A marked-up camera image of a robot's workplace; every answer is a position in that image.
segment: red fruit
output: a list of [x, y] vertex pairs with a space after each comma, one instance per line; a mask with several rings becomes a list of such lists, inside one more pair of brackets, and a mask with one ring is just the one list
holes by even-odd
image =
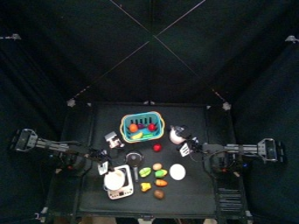
[[159, 143], [156, 143], [155, 145], [153, 145], [153, 151], [160, 151], [161, 150], [161, 148], [163, 148], [163, 146], [159, 144]]
[[149, 131], [155, 131], [156, 127], [152, 123], [148, 124], [147, 128], [149, 129]]

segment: black table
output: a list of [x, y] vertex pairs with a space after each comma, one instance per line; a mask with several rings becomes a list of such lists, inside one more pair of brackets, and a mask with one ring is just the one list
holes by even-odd
[[[149, 111], [160, 113], [164, 119], [163, 137], [141, 142], [125, 143], [119, 132], [123, 116]], [[48, 197], [49, 216], [113, 216], [136, 218], [215, 218], [215, 197], [212, 180], [203, 170], [202, 155], [181, 157], [168, 137], [171, 125], [187, 125], [191, 134], [202, 143], [235, 143], [230, 112], [220, 106], [176, 105], [176, 104], [108, 104], [79, 103], [69, 109], [65, 119], [61, 140], [76, 140], [95, 149], [108, 149], [105, 134], [115, 131], [125, 148], [113, 151], [113, 165], [124, 163], [129, 150], [144, 154], [143, 167], [161, 163], [169, 171], [171, 165], [181, 164], [185, 168], [183, 180], [173, 180], [169, 174], [164, 180], [168, 186], [163, 188], [165, 197], [159, 200], [153, 196], [157, 186], [152, 185], [148, 192], [140, 191], [140, 183], [155, 181], [155, 175], [139, 180], [133, 195], [123, 199], [109, 199], [103, 190], [104, 178], [99, 176], [97, 163], [88, 161], [80, 175], [67, 172], [53, 175]], [[163, 145], [160, 152], [153, 152], [155, 143]]]

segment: plastic fruit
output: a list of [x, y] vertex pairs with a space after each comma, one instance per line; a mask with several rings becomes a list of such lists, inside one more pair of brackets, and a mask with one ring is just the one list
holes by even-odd
[[145, 127], [141, 123], [139, 123], [136, 126], [140, 130]]
[[164, 198], [164, 191], [163, 190], [155, 190], [153, 191], [153, 196], [161, 200]]
[[131, 123], [129, 126], [128, 126], [128, 130], [129, 130], [131, 133], [137, 132], [137, 126], [136, 126], [136, 124]]
[[156, 130], [156, 127], [155, 127], [155, 125], [152, 123], [148, 124], [147, 128], [148, 128], [149, 131], [155, 131]]
[[143, 169], [139, 171], [140, 177], [141, 177], [141, 178], [147, 177], [147, 176], [149, 175], [151, 171], [152, 171], [151, 167], [145, 167], [145, 168], [143, 168]]
[[163, 180], [163, 179], [157, 179], [157, 180], [155, 181], [155, 184], [156, 184], [157, 186], [167, 186], [167, 185], [168, 185], [167, 181]]
[[156, 143], [155, 145], [153, 145], [153, 151], [160, 151], [161, 150], [161, 148], [163, 148], [163, 146], [159, 144], [159, 143]]
[[144, 135], [144, 133], [143, 132], [139, 132], [137, 134], [135, 134], [135, 135], [131, 136], [131, 139], [136, 140], [136, 139], [141, 138], [143, 135]]

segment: teal basket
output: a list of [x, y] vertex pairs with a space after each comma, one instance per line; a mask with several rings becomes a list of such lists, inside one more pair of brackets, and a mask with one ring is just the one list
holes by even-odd
[[[144, 127], [139, 129], [137, 132], [131, 133], [128, 129], [131, 123], [135, 123], [136, 125], [141, 124]], [[155, 125], [155, 131], [148, 130], [147, 125], [149, 123]], [[131, 144], [155, 140], [164, 134], [164, 119], [155, 111], [135, 115], [125, 115], [121, 119], [119, 129], [124, 140]]]

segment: black curtain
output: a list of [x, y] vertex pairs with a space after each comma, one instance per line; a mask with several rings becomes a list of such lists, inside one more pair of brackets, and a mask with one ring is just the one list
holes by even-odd
[[282, 141], [288, 161], [255, 161], [246, 178], [251, 212], [275, 222], [299, 223], [299, 45], [290, 43], [234, 105], [240, 144], [263, 138]]
[[0, 222], [11, 223], [41, 211], [52, 176], [45, 152], [8, 150], [13, 133], [28, 128], [59, 140], [67, 102], [17, 40], [0, 39], [0, 81]]

